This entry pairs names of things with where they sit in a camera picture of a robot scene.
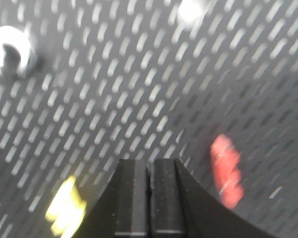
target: yellow object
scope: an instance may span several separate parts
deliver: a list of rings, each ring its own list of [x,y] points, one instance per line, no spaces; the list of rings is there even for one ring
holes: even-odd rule
[[[75,186],[76,178],[70,176],[63,182],[49,206],[45,218],[54,222],[51,231],[55,236],[71,238],[83,221],[86,202],[82,201]]]

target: red object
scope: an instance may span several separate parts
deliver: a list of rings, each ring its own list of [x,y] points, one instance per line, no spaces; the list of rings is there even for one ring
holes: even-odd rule
[[[222,204],[233,209],[244,196],[244,189],[239,184],[241,171],[237,168],[240,154],[233,142],[225,135],[219,135],[211,146],[211,163],[216,188]]]

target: red plastic piece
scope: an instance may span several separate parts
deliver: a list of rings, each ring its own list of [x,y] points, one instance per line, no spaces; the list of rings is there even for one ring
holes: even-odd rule
[[[211,163],[216,188],[222,204],[233,209],[244,196],[244,189],[239,184],[241,171],[237,168],[240,154],[233,142],[225,135],[219,135],[211,146]]]

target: white object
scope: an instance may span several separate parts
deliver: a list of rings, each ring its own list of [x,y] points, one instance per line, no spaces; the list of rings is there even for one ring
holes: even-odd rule
[[[197,23],[201,23],[209,9],[210,0],[182,0],[177,20],[185,29],[191,29]]]
[[[16,73],[18,76],[25,76],[36,59],[35,49],[30,41],[30,36],[12,26],[0,27],[0,75],[2,75],[2,69],[5,66],[6,50],[4,46],[11,46],[19,53],[20,62]]]

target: perforated surface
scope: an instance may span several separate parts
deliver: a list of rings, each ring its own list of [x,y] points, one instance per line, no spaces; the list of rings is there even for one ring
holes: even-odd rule
[[[0,1],[46,60],[0,77],[0,237],[51,237],[44,214],[68,176],[92,205],[119,158],[179,157],[217,197],[208,149],[242,153],[241,217],[298,238],[298,0],[213,1],[200,28],[180,0]]]

